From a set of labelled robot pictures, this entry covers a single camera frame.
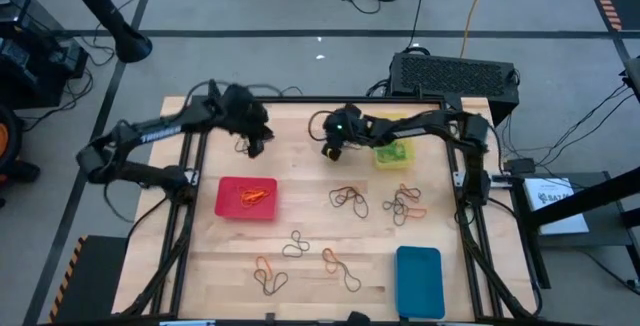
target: black stand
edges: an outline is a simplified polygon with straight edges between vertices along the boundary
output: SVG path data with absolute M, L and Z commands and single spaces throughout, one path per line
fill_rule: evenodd
M 153 48 L 151 41 L 131 28 L 111 0 L 82 1 L 113 36 L 120 61 L 137 62 L 149 56 Z

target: yellow object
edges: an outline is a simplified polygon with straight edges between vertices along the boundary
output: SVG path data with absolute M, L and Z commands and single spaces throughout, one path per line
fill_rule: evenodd
M 380 113 L 377 117 L 384 117 L 390 120 L 406 118 L 407 115 L 400 113 Z M 391 144 L 373 149 L 373 162 L 379 170 L 399 170 L 413 165 L 415 150 L 413 142 L 406 138 L 396 140 Z

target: black device with vents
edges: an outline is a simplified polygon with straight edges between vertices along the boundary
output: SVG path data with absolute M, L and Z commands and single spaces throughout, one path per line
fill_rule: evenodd
M 390 71 L 387 95 L 444 96 L 456 109 L 460 97 L 486 97 L 496 125 L 519 103 L 512 63 L 397 53 Z

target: orange cable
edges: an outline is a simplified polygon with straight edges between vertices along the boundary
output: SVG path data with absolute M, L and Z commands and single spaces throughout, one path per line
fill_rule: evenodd
M 460 58 L 464 56 L 464 48 L 467 45 L 467 37 L 469 36 L 469 25 L 471 25 L 471 15 L 473 15 L 473 10 L 476 8 L 476 4 L 478 0 L 473 0 L 473 4 L 471 5 L 471 10 L 469 10 L 469 15 L 467 16 L 467 25 L 464 28 L 464 38 L 462 39 L 462 49 L 460 50 Z

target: rubber band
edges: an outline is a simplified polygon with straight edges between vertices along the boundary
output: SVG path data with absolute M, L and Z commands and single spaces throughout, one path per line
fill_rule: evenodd
M 271 271 L 271 265 L 269 265 L 269 261 L 267 261 L 267 259 L 264 256 L 256 257 L 256 269 L 257 269 L 256 271 L 258 270 L 264 271 L 264 269 L 260 267 L 260 262 L 259 262 L 260 260 L 264 261 L 264 264 L 267 265 L 267 270 L 269 270 L 267 281 L 271 281 L 271 278 L 273 278 L 273 271 Z
M 264 264 L 267 265 L 268 272 L 267 270 L 260 267 L 260 262 L 259 262 L 260 260 L 264 261 Z M 285 277 L 284 281 L 280 285 L 276 286 L 278 284 L 278 279 L 283 276 Z M 284 284 L 286 284 L 289 281 L 289 275 L 286 272 L 278 272 L 276 276 L 273 277 L 273 271 L 271 270 L 271 265 L 269 264 L 269 261 L 264 256 L 256 257 L 256 270 L 253 271 L 253 278 L 262 285 L 262 293 L 264 293 L 265 296 L 272 296 L 273 294 L 278 292 L 278 290 L 280 290 L 282 286 L 284 286 Z M 269 291 L 269 288 L 267 287 L 267 282 L 271 281 L 271 279 L 273 279 L 273 285 L 271 286 L 271 291 Z
M 309 244 L 307 241 L 300 241 L 302 239 L 302 234 L 300 233 L 300 231 L 298 230 L 293 230 L 293 232 L 291 232 L 291 239 L 293 240 L 293 242 L 295 242 L 296 244 L 287 244 L 282 248 L 282 256 L 284 257 L 295 257 L 295 258 L 299 258 L 302 257 L 302 255 L 309 251 L 311 249 L 311 244 Z M 293 248 L 297 251 L 291 251 L 291 252 L 287 252 L 287 249 L 289 248 Z
M 404 198 L 417 203 L 420 201 L 422 192 L 417 187 L 408 188 L 404 183 L 396 190 L 392 201 L 384 201 L 382 208 L 386 211 L 393 211 L 393 223 L 396 226 L 405 224 L 408 218 L 422 219 L 427 215 L 427 209 L 419 207 L 409 207 Z
M 284 284 L 289 282 L 289 275 L 287 275 L 285 272 L 278 272 L 276 274 L 276 277 L 273 279 L 273 286 L 271 287 L 271 291 L 269 291 L 269 289 L 267 288 L 267 281 L 269 280 L 267 280 L 266 276 L 267 272 L 263 269 L 257 269 L 253 272 L 253 278 L 262 285 L 262 293 L 264 293 L 265 296 L 273 296 L 273 294 L 278 292 L 278 290 L 280 290 L 282 286 L 284 286 Z M 285 279 L 280 285 L 276 286 L 280 277 L 284 277 Z
M 358 292 L 358 290 L 360 290 L 360 288 L 362 287 L 362 281 L 360 281 L 359 278 L 353 276 L 351 272 L 349 272 L 349 268 L 347 267 L 347 265 L 344 262 L 338 260 L 338 257 L 336 257 L 336 254 L 333 253 L 332 249 L 327 247 L 322 250 L 322 258 L 325 262 L 324 269 L 331 275 L 338 271 L 338 266 L 342 267 L 342 269 L 344 270 L 344 286 L 347 288 L 347 290 L 349 290 L 349 292 Z M 329 270 L 329 265 L 335 267 L 333 271 Z M 358 283 L 358 287 L 351 288 L 348 282 L 349 278 L 356 281 Z
M 242 205 L 242 208 L 249 209 L 264 201 L 264 199 L 266 199 L 271 194 L 271 191 L 264 187 L 256 187 L 251 189 L 238 187 L 238 194 L 240 194 L 240 203 Z
M 329 191 L 329 201 L 333 207 L 340 207 L 347 203 L 347 201 L 353 200 L 353 213 L 361 219 L 367 218 L 369 216 L 369 204 L 364 199 L 361 193 L 358 192 L 355 188 L 351 186 L 342 187 L 336 190 Z

